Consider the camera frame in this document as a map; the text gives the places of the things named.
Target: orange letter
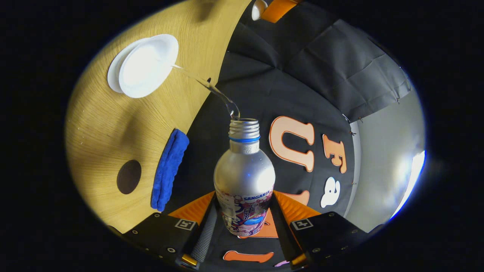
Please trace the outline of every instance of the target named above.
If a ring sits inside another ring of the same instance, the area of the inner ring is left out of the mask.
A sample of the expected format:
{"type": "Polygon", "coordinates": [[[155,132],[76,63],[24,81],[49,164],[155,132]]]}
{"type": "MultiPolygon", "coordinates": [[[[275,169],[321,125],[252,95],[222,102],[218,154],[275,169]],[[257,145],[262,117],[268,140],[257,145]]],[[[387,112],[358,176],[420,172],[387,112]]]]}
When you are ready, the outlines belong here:
{"type": "Polygon", "coordinates": [[[331,155],[334,155],[334,158],[331,159],[331,162],[336,166],[341,166],[339,171],[341,174],[344,174],[346,172],[346,156],[343,142],[333,142],[328,139],[328,136],[323,134],[323,147],[326,158],[329,159],[331,155]]]}
{"type": "Polygon", "coordinates": [[[306,167],[306,171],[312,172],[314,167],[314,153],[308,151],[302,153],[292,150],[282,142],[282,135],[286,132],[306,139],[309,145],[314,144],[314,127],[310,123],[303,124],[287,116],[279,116],[272,122],[269,132],[269,143],[272,151],[279,158],[306,167]]]}

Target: blue towel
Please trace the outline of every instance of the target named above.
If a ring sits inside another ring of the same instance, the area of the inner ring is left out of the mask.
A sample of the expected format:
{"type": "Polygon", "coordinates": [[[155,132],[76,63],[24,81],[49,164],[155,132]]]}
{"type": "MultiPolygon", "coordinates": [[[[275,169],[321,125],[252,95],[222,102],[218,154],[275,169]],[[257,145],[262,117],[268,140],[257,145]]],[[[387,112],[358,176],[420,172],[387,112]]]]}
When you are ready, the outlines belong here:
{"type": "Polygon", "coordinates": [[[151,192],[151,207],[162,212],[170,200],[173,180],[182,163],[183,153],[188,146],[188,137],[179,129],[175,129],[161,154],[158,168],[154,175],[153,191],[151,192]]]}

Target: wood grain surface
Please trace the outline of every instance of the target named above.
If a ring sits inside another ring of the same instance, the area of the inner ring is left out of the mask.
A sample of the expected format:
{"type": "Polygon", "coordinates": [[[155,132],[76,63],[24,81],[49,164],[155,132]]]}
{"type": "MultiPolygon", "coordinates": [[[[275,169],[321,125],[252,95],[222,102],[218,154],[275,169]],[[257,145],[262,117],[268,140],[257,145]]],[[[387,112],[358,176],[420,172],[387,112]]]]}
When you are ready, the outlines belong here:
{"type": "Polygon", "coordinates": [[[209,94],[194,80],[172,71],[152,94],[129,98],[107,84],[112,60],[138,39],[171,34],[180,45],[176,64],[202,78],[211,77],[216,84],[230,37],[249,3],[218,0],[206,18],[198,16],[204,8],[198,0],[170,6],[107,44],[80,76],[66,116],[67,158],[79,193],[106,224],[125,233],[154,212],[151,189],[166,141],[174,128],[188,132],[209,94]],[[125,195],[116,180],[129,160],[140,162],[141,179],[125,195]]]}

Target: dark round hole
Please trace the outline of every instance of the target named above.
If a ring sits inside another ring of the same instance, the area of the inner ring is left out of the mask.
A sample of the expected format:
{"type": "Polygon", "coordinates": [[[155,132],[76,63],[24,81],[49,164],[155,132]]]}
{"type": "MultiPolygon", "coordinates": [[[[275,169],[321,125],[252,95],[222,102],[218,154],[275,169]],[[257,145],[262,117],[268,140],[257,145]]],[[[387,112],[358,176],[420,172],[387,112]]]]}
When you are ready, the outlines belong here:
{"type": "Polygon", "coordinates": [[[118,173],[118,189],[127,195],[134,191],[141,178],[141,164],[136,160],[125,163],[118,173]]]}

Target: stacked paper plate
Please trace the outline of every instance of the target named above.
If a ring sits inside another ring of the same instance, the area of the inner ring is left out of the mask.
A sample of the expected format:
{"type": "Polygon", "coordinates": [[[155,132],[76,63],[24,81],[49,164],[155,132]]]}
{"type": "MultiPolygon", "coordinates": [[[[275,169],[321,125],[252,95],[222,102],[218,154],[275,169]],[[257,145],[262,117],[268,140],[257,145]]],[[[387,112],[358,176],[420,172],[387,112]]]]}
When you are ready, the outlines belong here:
{"type": "Polygon", "coordinates": [[[169,34],[135,41],[114,58],[107,72],[113,91],[132,98],[154,92],[170,74],[178,56],[178,41],[169,34]]]}

